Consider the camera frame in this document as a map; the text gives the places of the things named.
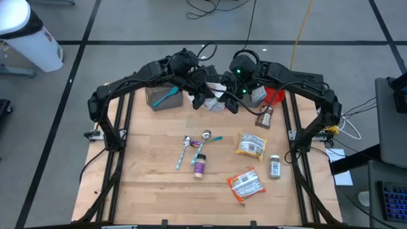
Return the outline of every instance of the black floor line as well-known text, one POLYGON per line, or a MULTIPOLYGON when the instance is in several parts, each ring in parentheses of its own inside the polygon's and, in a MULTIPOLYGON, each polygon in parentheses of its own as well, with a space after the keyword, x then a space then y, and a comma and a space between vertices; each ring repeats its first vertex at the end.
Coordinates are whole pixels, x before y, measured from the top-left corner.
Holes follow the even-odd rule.
POLYGON ((379 12, 379 9, 377 8, 377 5, 375 3, 375 0, 369 0, 370 6, 373 10, 373 13, 375 13, 377 22, 380 25, 380 28, 382 28, 382 31, 384 33, 384 36, 386 37, 386 40, 389 42, 390 49, 392 50, 393 56, 397 62, 397 65, 400 68, 401 73, 407 73, 407 68, 404 63, 403 58, 401 57, 399 50, 397 49, 397 46, 393 43, 392 36, 390 35, 390 32, 386 26, 386 23, 384 22, 382 15, 379 12))
POLYGON ((88 25, 86 27, 85 33, 82 38, 82 42, 78 49, 78 53, 76 54, 76 58, 72 65, 71 72, 69 73, 69 77, 68 77, 64 92, 62 93, 62 97, 59 102, 57 114, 55 115, 54 120, 52 122, 50 133, 48 134, 48 137, 46 139, 44 150, 39 159, 37 169, 34 173, 34 177, 32 178, 30 188, 28 190, 27 196, 25 197, 24 204, 20 211, 20 215, 17 219, 15 228, 23 228, 25 226, 25 222, 27 221, 28 215, 30 213, 30 209, 31 209, 32 203, 34 201, 34 197, 38 190, 39 182, 41 181, 41 176, 43 175, 46 162, 48 160, 48 157, 50 156, 52 144, 55 140, 55 136, 57 135, 58 127, 61 122, 62 115, 64 113, 64 109, 65 109, 66 103, 68 101, 69 94, 71 92, 72 84, 75 80, 76 73, 78 72, 78 68, 81 63, 83 52, 85 51, 86 41, 89 38, 90 31, 92 29, 93 23, 95 22, 95 17, 96 17, 97 11, 100 6, 100 1, 101 0, 96 0, 95 5, 93 6, 92 14, 90 15, 88 25))
MULTIPOLYGON (((204 45, 213 40, 168 40, 168 41, 87 41, 86 45, 204 45)), ((245 45, 244 40, 214 40, 219 45, 245 45)), ((82 41, 58 41, 60 45, 80 45, 82 41)), ((257 40, 249 45, 294 45, 290 40, 257 40)), ((315 46, 383 46, 407 45, 407 41, 300 41, 299 45, 315 46)))

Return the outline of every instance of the snack bag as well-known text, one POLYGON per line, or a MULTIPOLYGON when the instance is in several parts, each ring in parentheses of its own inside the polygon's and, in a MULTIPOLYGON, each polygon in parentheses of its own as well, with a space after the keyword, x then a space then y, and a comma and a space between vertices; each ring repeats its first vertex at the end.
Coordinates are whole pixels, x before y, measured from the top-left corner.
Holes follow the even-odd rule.
POLYGON ((261 162, 266 150, 266 143, 266 139, 262 139, 256 135, 240 133, 240 142, 236 153, 254 156, 261 162))
POLYGON ((228 184, 240 203, 258 192, 266 191, 254 168, 241 175, 229 177, 228 184))

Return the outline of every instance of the orange snack bag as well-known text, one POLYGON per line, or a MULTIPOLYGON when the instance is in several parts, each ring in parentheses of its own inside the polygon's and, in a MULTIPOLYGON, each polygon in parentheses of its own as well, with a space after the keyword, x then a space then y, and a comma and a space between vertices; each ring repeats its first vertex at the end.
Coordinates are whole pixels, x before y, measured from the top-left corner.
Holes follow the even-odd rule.
POLYGON ((228 184, 240 203, 258 192, 266 191, 254 168, 241 175, 229 177, 228 184))

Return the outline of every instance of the teal spoon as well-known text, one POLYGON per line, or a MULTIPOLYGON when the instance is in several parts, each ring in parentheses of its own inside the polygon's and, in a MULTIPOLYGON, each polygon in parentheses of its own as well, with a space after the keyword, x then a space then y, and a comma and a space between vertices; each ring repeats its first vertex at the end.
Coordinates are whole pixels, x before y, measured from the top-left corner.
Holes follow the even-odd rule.
POLYGON ((155 102, 153 104, 153 107, 157 107, 162 101, 164 101, 165 99, 167 99, 168 97, 175 95, 178 92, 178 88, 177 87, 173 87, 171 88, 171 91, 167 94, 164 95, 164 97, 162 97, 160 100, 158 100, 157 102, 155 102))

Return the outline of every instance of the metal bracket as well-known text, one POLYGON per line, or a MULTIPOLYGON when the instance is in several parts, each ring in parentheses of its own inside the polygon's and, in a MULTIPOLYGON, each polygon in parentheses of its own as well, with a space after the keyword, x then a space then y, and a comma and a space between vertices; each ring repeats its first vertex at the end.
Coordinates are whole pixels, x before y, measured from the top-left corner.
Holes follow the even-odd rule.
MULTIPOLYGON (((123 137, 126 134, 126 130, 120 130, 120 137, 124 140, 127 136, 123 137)), ((103 140, 104 133, 103 130, 91 130, 83 134, 89 141, 103 140)))
MULTIPOLYGON (((295 136, 297 134, 296 130, 289 130, 288 131, 288 137, 290 139, 290 141, 294 141, 295 140, 295 136)), ((313 141, 326 141, 327 138, 325 136, 321 136, 323 134, 328 134, 325 130, 322 130, 321 132, 319 132, 319 134, 317 134, 315 137, 312 138, 313 141)))

